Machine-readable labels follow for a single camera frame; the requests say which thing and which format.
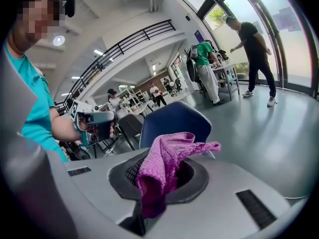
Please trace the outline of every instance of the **teal shirt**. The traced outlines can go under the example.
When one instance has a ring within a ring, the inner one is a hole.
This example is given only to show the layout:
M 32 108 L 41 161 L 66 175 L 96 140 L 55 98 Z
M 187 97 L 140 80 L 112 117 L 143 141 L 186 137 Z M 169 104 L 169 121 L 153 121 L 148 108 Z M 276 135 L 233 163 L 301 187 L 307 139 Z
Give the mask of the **teal shirt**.
M 65 154 L 52 136 L 49 108 L 54 107 L 54 102 L 45 77 L 39 75 L 26 56 L 20 59 L 14 58 L 9 53 L 7 46 L 5 49 L 15 69 L 38 97 L 24 123 L 21 134 L 36 141 L 44 149 L 56 151 L 63 162 L 67 161 Z
M 209 65 L 207 59 L 208 53 L 213 52 L 213 48 L 210 46 L 209 42 L 202 42 L 197 45 L 198 57 L 196 59 L 196 66 Z

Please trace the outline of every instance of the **pink towel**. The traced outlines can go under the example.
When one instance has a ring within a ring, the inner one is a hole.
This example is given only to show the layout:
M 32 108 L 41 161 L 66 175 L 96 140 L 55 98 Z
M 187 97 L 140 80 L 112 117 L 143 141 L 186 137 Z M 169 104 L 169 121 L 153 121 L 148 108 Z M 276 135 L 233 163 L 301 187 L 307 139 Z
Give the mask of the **pink towel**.
M 164 196 L 176 189 L 176 171 L 187 156 L 207 151 L 220 151 L 218 142 L 194 143 L 189 132 L 165 134 L 156 137 L 141 164 L 136 184 L 142 193 L 144 218 L 154 218 L 164 211 Z

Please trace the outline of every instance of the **cap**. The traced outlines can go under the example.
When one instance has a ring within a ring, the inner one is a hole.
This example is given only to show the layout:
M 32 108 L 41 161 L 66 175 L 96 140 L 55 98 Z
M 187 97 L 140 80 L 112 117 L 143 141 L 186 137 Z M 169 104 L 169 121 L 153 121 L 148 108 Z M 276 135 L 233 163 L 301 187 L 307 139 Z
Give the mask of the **cap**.
M 116 94 L 116 91 L 114 89 L 109 89 L 108 90 L 108 93 L 111 94 L 111 95 L 115 95 Z

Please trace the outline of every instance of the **tree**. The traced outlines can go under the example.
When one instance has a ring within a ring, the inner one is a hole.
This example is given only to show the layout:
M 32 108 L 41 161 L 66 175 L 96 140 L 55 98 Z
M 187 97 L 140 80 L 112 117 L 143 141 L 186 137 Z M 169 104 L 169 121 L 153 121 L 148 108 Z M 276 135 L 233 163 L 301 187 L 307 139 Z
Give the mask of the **tree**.
M 226 14 L 224 11 L 217 5 L 211 10 L 211 12 L 208 14 L 208 17 L 216 23 L 215 26 L 220 26 L 222 23 L 226 20 Z

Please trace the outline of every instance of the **white sneaker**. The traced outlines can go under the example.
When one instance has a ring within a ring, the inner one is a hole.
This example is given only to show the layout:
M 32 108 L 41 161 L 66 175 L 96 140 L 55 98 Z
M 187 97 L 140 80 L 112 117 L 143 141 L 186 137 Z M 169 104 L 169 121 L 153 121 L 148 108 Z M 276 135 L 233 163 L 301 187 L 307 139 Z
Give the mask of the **white sneaker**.
M 247 98 L 247 97 L 252 97 L 254 95 L 253 92 L 250 92 L 249 90 L 247 90 L 244 94 L 243 97 Z
M 273 97 L 270 97 L 267 103 L 267 107 L 272 107 L 275 105 L 275 103 L 276 103 L 276 99 Z

